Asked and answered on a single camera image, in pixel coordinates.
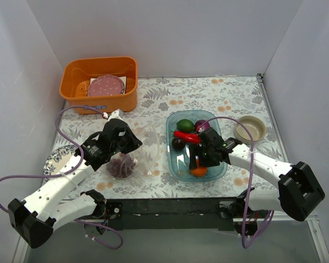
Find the dark red grape bunch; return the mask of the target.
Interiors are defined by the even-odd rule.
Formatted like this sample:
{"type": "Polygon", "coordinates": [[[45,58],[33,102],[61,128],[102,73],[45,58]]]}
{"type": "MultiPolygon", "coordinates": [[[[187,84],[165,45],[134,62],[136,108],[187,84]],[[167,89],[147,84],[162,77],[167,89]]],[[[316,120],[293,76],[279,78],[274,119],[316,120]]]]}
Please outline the dark red grape bunch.
{"type": "Polygon", "coordinates": [[[106,164],[106,170],[115,179],[126,179],[133,174],[136,164],[137,160],[135,158],[121,154],[106,164]]]}

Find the floral tablecloth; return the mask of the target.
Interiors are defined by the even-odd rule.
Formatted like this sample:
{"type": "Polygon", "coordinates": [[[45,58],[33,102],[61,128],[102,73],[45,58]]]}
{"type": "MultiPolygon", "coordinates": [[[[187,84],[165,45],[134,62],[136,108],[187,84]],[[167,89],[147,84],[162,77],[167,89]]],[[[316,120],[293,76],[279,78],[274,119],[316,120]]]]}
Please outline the floral tablecloth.
{"type": "Polygon", "coordinates": [[[224,138],[234,136],[235,120],[255,116],[266,126],[266,136],[256,151],[286,161],[285,150],[275,129],[265,91],[256,77],[152,78],[140,79],[138,104],[124,119],[133,129],[152,123],[159,138],[160,154],[150,173],[125,180],[113,179],[104,168],[89,176],[68,199],[95,189],[106,198],[191,198],[235,197],[248,183],[248,172],[228,166],[223,177],[209,182],[183,182],[168,166],[166,120],[178,111],[205,110],[214,114],[224,138]]]}

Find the dark purple plum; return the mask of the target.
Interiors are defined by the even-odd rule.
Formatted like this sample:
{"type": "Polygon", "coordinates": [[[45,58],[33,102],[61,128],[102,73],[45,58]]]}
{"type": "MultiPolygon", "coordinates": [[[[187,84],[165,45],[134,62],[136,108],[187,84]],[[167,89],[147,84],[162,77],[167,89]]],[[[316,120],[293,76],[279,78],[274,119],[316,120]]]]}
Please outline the dark purple plum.
{"type": "Polygon", "coordinates": [[[171,142],[172,148],[175,151],[181,151],[184,149],[186,142],[182,138],[175,137],[171,142]]]}

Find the blue patterned plate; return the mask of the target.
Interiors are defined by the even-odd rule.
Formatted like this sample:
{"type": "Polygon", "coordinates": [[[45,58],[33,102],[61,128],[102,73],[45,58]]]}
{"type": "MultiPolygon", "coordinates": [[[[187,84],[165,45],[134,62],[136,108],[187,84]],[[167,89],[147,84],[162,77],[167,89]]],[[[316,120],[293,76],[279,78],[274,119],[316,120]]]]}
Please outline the blue patterned plate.
{"type": "Polygon", "coordinates": [[[49,155],[43,168],[43,175],[46,177],[45,182],[49,180],[48,175],[55,175],[61,168],[66,166],[76,149],[75,145],[65,145],[57,148],[49,155]]]}

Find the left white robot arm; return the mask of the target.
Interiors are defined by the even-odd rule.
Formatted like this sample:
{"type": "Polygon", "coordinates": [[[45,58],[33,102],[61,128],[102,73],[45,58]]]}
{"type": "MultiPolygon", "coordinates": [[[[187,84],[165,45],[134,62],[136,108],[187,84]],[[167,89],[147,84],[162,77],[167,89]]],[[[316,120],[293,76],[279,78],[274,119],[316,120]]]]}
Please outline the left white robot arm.
{"type": "Polygon", "coordinates": [[[62,200],[114,155],[133,152],[141,145],[126,122],[117,118],[107,121],[102,131],[90,135],[76,149],[54,178],[22,201],[15,198],[9,203],[12,227],[35,249],[65,224],[84,216],[102,218],[106,212],[106,199],[96,190],[86,191],[66,203],[62,200]]]}

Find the purple red onion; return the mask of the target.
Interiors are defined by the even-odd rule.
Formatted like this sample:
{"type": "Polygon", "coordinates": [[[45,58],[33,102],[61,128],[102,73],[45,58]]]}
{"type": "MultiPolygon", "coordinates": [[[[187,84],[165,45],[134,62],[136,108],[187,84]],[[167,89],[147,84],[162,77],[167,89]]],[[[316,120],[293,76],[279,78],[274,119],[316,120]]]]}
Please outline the purple red onion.
{"type": "Polygon", "coordinates": [[[198,133],[204,131],[205,129],[207,129],[209,127],[210,127],[210,124],[204,119],[200,119],[200,120],[196,121],[196,123],[195,123],[195,131],[198,133]]]}

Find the red chili pepper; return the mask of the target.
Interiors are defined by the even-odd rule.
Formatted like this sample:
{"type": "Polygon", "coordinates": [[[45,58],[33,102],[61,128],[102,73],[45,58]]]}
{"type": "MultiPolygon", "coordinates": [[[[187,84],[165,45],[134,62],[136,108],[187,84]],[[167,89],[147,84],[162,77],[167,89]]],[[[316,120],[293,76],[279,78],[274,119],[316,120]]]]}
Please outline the red chili pepper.
{"type": "Polygon", "coordinates": [[[189,142],[191,144],[199,144],[200,143],[200,138],[195,133],[185,133],[185,132],[176,130],[176,131],[173,132],[173,135],[176,138],[181,138],[185,142],[189,142]]]}

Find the aluminium frame rail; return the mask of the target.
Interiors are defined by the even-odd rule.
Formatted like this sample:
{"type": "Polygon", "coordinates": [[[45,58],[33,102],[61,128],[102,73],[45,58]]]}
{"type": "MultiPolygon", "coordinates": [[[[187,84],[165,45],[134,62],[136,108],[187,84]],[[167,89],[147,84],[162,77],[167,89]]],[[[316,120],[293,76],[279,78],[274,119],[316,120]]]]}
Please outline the aluminium frame rail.
{"type": "Polygon", "coordinates": [[[196,230],[125,230],[124,244],[111,250],[87,238],[71,223],[43,246],[19,241],[14,262],[329,262],[317,220],[295,222],[275,216],[248,249],[234,232],[196,230]]]}

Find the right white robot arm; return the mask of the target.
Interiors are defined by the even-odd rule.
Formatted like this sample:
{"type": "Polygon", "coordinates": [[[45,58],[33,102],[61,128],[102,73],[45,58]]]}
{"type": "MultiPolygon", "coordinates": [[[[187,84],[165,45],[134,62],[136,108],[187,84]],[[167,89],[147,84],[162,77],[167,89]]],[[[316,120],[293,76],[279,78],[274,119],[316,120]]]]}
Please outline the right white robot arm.
{"type": "Polygon", "coordinates": [[[325,199],[325,192],[308,164],[290,164],[253,152],[240,140],[223,140],[213,128],[198,134],[198,143],[189,145],[189,156],[190,169],[226,163],[246,169],[273,185],[272,190],[253,187],[236,198],[237,211],[244,218],[258,210],[274,210],[304,221],[325,199]]]}

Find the pink dotted plate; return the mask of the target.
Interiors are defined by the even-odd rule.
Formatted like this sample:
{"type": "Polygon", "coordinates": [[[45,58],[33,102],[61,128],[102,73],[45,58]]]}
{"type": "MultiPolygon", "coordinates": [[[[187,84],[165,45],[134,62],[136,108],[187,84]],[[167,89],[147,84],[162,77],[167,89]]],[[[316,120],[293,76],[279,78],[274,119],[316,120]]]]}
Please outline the pink dotted plate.
{"type": "Polygon", "coordinates": [[[92,78],[87,90],[88,97],[123,95],[126,91],[124,79],[114,75],[92,78]]]}

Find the orange plastic basket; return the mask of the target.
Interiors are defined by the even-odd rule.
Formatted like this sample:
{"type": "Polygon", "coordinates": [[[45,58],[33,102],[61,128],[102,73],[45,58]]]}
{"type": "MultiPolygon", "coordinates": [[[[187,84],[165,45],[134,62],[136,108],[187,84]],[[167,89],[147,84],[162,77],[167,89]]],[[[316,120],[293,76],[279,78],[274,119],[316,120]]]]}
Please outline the orange plastic basket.
{"type": "Polygon", "coordinates": [[[79,59],[69,63],[61,80],[60,95],[81,115],[87,107],[111,113],[133,111],[138,102],[138,65],[127,56],[79,59]]]}

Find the clear zip top bag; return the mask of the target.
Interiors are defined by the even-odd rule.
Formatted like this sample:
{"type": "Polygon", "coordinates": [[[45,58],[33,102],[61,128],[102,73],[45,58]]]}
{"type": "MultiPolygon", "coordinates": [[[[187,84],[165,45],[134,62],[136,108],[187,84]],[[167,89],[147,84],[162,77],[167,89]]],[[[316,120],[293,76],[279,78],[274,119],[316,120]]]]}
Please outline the clear zip top bag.
{"type": "MultiPolygon", "coordinates": [[[[160,155],[160,142],[153,123],[149,123],[146,126],[139,127],[133,130],[133,133],[143,144],[137,150],[128,154],[123,154],[123,155],[130,155],[131,157],[137,160],[137,164],[134,168],[133,174],[126,179],[138,175],[148,174],[160,155]]],[[[113,156],[111,159],[117,158],[121,154],[122,153],[118,153],[115,156],[113,156]]],[[[105,164],[105,172],[106,175],[112,177],[110,173],[106,170],[106,164],[105,164]]]]}

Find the green lime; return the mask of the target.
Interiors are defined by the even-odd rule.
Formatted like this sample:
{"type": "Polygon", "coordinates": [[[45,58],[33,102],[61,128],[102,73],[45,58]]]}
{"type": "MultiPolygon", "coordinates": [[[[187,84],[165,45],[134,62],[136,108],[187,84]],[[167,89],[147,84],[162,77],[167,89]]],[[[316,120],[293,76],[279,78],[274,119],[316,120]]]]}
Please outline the green lime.
{"type": "Polygon", "coordinates": [[[183,133],[192,133],[195,130],[195,125],[189,119],[181,119],[176,123],[177,129],[183,133]]]}

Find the beige ceramic bowl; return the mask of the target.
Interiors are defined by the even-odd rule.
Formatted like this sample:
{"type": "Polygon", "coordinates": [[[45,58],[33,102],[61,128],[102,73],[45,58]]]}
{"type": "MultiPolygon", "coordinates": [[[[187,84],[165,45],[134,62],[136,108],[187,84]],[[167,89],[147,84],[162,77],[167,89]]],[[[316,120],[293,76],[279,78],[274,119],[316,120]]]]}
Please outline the beige ceramic bowl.
{"type": "Polygon", "coordinates": [[[247,128],[249,133],[252,135],[252,139],[254,142],[261,141],[266,135],[266,127],[264,123],[257,117],[253,116],[243,116],[238,119],[238,123],[235,124],[235,138],[240,140],[242,143],[250,145],[251,138],[244,129],[247,128]]]}

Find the orange fruit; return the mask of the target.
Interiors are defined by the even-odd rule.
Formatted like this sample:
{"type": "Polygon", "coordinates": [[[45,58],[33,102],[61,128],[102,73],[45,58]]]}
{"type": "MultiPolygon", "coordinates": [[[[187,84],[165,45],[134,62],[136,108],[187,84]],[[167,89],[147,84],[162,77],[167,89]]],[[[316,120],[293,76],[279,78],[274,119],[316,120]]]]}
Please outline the orange fruit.
{"type": "Polygon", "coordinates": [[[195,169],[190,169],[190,173],[197,178],[204,177],[207,171],[208,171],[207,167],[197,167],[195,169]]]}

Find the clear blue plastic tray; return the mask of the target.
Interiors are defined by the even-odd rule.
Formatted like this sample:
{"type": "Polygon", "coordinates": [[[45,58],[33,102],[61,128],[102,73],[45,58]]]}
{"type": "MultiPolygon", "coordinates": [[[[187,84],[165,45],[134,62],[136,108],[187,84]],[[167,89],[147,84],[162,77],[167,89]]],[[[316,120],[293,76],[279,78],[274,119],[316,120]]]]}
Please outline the clear blue plastic tray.
{"type": "Polygon", "coordinates": [[[169,169],[171,174],[178,180],[183,182],[208,182],[220,179],[225,175],[228,165],[221,163],[216,167],[209,167],[206,174],[202,177],[196,177],[189,169],[190,153],[189,144],[186,144],[184,149],[176,151],[172,147],[172,140],[174,138],[174,131],[177,129],[177,122],[182,119],[188,119],[193,123],[204,119],[213,118],[214,115],[205,110],[186,110],[171,114],[166,121],[166,142],[167,142],[167,156],[169,169]]]}

